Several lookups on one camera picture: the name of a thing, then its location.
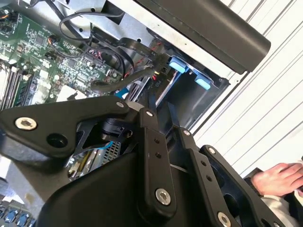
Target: black plastic bracket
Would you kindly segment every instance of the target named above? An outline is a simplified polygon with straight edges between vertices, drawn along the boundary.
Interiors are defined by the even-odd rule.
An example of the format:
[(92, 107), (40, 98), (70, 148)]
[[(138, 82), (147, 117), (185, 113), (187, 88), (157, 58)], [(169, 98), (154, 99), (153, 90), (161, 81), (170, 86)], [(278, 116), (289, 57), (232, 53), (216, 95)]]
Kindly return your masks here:
[[(139, 213), (149, 223), (164, 224), (177, 211), (165, 136), (158, 132), (157, 116), (148, 108), (140, 110), (139, 125)], [(158, 189), (164, 189), (169, 194), (167, 204), (157, 199)]]
[(239, 217), (243, 227), (284, 227), (249, 185), (237, 174), (222, 155), (212, 146), (201, 147), (200, 153), (207, 156), (217, 181), (233, 216)]
[[(107, 118), (123, 118), (128, 105), (116, 96), (102, 96), (43, 105), (6, 109), (0, 112), (1, 154), (47, 171), (64, 166), (76, 147), (77, 125), (90, 125)], [(33, 130), (16, 127), (16, 120), (28, 117), (37, 123)]]
[(196, 206), (199, 212), (207, 213), (208, 220), (203, 221), (208, 222), (208, 226), (221, 226), (218, 218), (221, 212), (228, 217), (231, 226), (239, 227), (228, 210), (207, 157), (199, 153), (192, 134), (185, 128), (178, 128), (175, 136), (180, 144), (170, 152), (170, 163), (185, 168), (191, 175)]

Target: green circuit board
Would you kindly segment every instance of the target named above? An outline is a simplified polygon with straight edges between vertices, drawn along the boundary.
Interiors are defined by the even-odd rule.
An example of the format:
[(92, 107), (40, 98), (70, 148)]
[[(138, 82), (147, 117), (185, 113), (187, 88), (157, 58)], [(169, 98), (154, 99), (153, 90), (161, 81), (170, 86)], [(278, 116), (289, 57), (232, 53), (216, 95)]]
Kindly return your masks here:
[[(19, 74), (13, 87), (15, 97), (8, 107), (65, 101), (73, 94), (76, 99), (95, 97), (99, 94), (90, 90), (91, 81), (99, 79), (110, 84), (121, 80), (122, 74), (106, 65), (100, 55), (88, 52), (81, 58), (64, 58), (48, 43), (51, 31), (9, 8), (1, 8), (0, 15), (0, 60)], [(69, 55), (81, 53), (62, 38), (55, 46)], [(26, 102), (20, 96), (24, 94), (28, 96)]]

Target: black mounting arm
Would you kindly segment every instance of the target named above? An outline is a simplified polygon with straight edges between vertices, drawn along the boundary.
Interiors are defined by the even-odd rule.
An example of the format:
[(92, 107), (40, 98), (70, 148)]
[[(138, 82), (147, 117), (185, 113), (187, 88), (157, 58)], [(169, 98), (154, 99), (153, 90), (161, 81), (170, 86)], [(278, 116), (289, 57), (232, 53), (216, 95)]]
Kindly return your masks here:
[[(148, 100), (135, 108), (103, 96), (0, 113), (8, 182), (36, 227), (284, 226), (215, 148), (198, 149), (172, 105), (156, 114)], [(121, 143), (120, 156), (69, 183), (69, 159), (108, 141)]]

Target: wire bundle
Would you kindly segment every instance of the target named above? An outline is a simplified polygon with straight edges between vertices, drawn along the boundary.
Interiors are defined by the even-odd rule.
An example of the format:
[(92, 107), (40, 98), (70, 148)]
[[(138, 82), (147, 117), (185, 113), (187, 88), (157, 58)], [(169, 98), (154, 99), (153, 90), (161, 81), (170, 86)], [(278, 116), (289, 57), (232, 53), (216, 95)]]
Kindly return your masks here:
[[(148, 67), (152, 67), (151, 65), (145, 66), (143, 70), (138, 70), (140, 68), (140, 67), (138, 67), (138, 64), (143, 62), (144, 57), (142, 57), (141, 60), (139, 60), (136, 64), (134, 64), (132, 58), (120, 48), (107, 47), (107, 46), (101, 46), (99, 48), (94, 48), (91, 46), (92, 42), (93, 42), (92, 34), (90, 34), (90, 36), (88, 38), (83, 38), (70, 23), (71, 19), (73, 19), (75, 17), (80, 17), (82, 15), (93, 15), (93, 16), (102, 16), (102, 17), (121, 17), (124, 14), (124, 12), (121, 14), (118, 14), (118, 15), (101, 13), (101, 12), (76, 12), (74, 14), (71, 14), (71, 15), (65, 17), (61, 13), (61, 11), (56, 7), (56, 5), (53, 3), (52, 0), (45, 0), (45, 2), (55, 12), (57, 17), (61, 20), (59, 23), (59, 29), (60, 29), (61, 35), (65, 38), (68, 38), (71, 40), (80, 41), (84, 46), (86, 46), (86, 49), (84, 51), (82, 51), (82, 53), (80, 53), (78, 55), (70, 55), (70, 54), (67, 54), (65, 52), (58, 50), (58, 48), (54, 45), (55, 40), (52, 38), (49, 38), (48, 43), (57, 52), (58, 55), (60, 55), (64, 58), (75, 59), (75, 58), (81, 58), (89, 52), (93, 56), (95, 56), (99, 59), (102, 59), (101, 52), (105, 52), (109, 55), (114, 56), (117, 59), (117, 62), (118, 62), (117, 68), (120, 68), (122, 66), (123, 80), (121, 80), (115, 84), (110, 84), (110, 85), (105, 85), (104, 83), (101, 83), (101, 81), (95, 80), (91, 83), (92, 91), (94, 91), (96, 93), (112, 92), (112, 91), (121, 89), (121, 88), (127, 86), (128, 84), (133, 83), (136, 80), (143, 78), (144, 76), (150, 76), (153, 79), (156, 78), (156, 76), (154, 75), (154, 70), (147, 69)], [(70, 37), (63, 32), (63, 29), (62, 29), (63, 24), (75, 36), (75, 38)], [(156, 46), (159, 46), (159, 45), (161, 45), (161, 43), (157, 43), (151, 50), (154, 51)], [(126, 59), (131, 65), (131, 68), (128, 72), (126, 72), (124, 59)]]

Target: metal panel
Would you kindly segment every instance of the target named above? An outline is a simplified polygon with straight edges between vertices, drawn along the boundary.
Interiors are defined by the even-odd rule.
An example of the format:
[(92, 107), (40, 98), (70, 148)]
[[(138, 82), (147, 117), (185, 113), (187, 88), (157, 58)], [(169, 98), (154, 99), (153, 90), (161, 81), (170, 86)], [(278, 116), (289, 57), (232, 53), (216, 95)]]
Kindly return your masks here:
[[(255, 7), (247, 8), (252, 2)], [(303, 154), (303, 1), (231, 3), (231, 9), (269, 39), (272, 47), (195, 134), (195, 140), (199, 146), (216, 147), (245, 176), (256, 167), (295, 162)]]

